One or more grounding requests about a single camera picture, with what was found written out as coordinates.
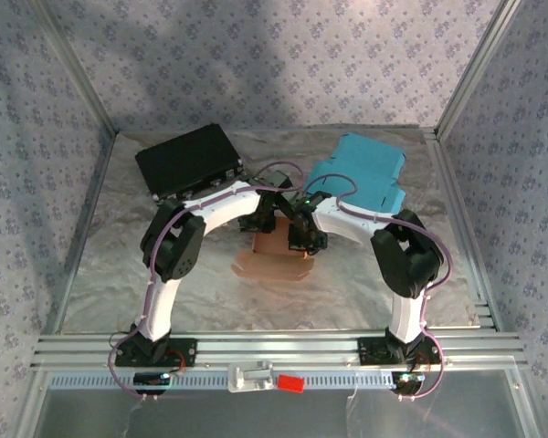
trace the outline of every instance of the enclosure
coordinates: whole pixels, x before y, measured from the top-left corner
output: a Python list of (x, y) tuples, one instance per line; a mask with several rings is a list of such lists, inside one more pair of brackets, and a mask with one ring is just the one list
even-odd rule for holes
[[(431, 399), (399, 404), (365, 386), (385, 370), (348, 370), (390, 318), (371, 248), (330, 236), (301, 282), (246, 279), (231, 265), (251, 237), (234, 224), (205, 238), (171, 317), (208, 365), (190, 375), (214, 372), (185, 383), (216, 420), (122, 398), (101, 364), (142, 312), (138, 244), (157, 210), (134, 155), (209, 123), (251, 171), (310, 172), (347, 133), (405, 153), (403, 206), (455, 262), (427, 308), (451, 371)], [(327, 391), (236, 399), (232, 358), (274, 358)], [(305, 369), (316, 361), (327, 368)], [(548, 436), (548, 0), (0, 2), (0, 436), (163, 436), (174, 422)]]

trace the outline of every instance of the black box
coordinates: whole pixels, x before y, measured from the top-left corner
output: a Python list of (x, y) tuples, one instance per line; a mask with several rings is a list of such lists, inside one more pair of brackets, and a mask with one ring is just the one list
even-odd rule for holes
[(136, 161), (150, 193), (159, 200), (201, 192), (243, 171), (234, 146), (216, 124), (140, 151)]

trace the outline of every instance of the wall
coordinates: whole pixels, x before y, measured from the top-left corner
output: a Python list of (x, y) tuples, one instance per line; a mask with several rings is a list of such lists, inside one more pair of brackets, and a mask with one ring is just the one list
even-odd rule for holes
[(119, 130), (436, 125), (499, 0), (49, 2)]
[(548, 0), (524, 0), (445, 144), (548, 412)]
[(0, 0), (0, 436), (106, 144), (26, 3)]

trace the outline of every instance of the red tag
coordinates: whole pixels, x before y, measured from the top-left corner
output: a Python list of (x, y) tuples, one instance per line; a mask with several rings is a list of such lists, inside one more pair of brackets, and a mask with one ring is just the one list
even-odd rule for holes
[(279, 376), (278, 389), (302, 394), (304, 392), (304, 379), (301, 377)]

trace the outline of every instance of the patterned wallpaper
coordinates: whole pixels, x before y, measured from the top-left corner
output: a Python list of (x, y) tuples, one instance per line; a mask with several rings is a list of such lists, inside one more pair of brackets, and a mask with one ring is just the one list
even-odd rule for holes
[(499, 0), (57, 0), (119, 130), (436, 125)]
[(524, 0), (445, 143), (548, 411), (548, 0)]
[(0, 0), (0, 436), (105, 141), (26, 2)]

